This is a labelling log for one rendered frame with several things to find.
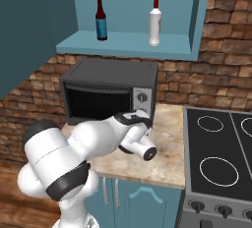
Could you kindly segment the teal cabinet door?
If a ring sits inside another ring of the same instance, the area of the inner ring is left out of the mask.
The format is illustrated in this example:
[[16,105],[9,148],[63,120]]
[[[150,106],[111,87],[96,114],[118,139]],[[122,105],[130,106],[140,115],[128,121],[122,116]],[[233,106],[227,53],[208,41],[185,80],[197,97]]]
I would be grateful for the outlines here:
[[201,47],[201,40],[202,40],[202,34],[203,34],[203,26],[204,26],[206,12],[207,12],[207,4],[208,4],[208,0],[200,0],[200,3],[199,3],[199,13],[198,13],[198,26],[199,26],[198,47]]
[[0,99],[55,53],[47,0],[0,0]]

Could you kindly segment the black microwave oven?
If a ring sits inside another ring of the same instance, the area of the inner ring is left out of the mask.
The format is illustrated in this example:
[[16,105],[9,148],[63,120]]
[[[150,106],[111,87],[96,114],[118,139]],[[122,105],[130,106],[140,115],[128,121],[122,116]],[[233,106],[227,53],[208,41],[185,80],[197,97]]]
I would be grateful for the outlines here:
[[157,63],[83,58],[59,82],[69,125],[138,109],[154,120]]

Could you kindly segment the white bottle with red cap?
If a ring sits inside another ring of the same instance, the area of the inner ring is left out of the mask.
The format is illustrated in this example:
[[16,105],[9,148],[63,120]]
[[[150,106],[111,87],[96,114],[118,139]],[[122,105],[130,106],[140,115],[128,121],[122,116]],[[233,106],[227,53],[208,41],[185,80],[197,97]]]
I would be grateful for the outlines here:
[[161,25],[161,11],[158,7],[159,0],[154,0],[154,7],[150,11],[150,36],[149,45],[159,45],[160,25]]

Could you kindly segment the brown bottle with blue label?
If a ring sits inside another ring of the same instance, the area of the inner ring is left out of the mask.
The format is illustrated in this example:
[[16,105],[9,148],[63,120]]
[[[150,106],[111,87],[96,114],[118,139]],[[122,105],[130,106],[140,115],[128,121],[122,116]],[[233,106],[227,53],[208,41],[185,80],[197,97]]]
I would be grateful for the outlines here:
[[102,0],[97,0],[95,26],[96,26],[96,38],[98,40],[107,40],[106,14],[103,12]]

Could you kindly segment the black hob stove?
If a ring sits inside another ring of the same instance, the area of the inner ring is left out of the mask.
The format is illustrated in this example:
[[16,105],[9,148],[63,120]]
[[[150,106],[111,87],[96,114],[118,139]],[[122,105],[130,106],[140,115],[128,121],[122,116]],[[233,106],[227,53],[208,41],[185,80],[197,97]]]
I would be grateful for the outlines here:
[[[252,113],[183,109],[185,190],[179,228],[252,228]],[[205,208],[197,213],[192,201]],[[232,208],[223,218],[220,205]]]

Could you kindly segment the teal arched cupboard door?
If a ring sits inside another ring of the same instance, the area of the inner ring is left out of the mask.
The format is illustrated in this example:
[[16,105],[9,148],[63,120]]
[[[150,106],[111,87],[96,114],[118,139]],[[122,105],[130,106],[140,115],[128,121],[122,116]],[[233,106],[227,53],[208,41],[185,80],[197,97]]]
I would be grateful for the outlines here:
[[117,208],[112,182],[115,228],[177,228],[182,190],[119,180]]

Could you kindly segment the teal base cupboard door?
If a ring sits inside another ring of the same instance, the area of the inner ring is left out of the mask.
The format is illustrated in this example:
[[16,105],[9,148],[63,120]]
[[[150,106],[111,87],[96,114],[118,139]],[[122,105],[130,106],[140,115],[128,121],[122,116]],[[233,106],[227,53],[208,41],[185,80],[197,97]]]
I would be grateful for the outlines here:
[[115,228],[112,180],[106,178],[108,206],[104,204],[102,178],[99,178],[96,192],[86,200],[87,209],[96,219],[99,228]]

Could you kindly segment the teal open wall cabinet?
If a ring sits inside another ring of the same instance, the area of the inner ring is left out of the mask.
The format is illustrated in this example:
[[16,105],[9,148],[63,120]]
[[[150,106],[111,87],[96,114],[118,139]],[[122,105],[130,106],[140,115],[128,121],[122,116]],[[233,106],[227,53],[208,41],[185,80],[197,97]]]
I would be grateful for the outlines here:
[[59,40],[59,53],[195,61],[198,58],[200,0],[159,0],[159,45],[150,46],[154,0],[102,0],[107,40],[96,38],[97,0],[74,0],[78,29]]

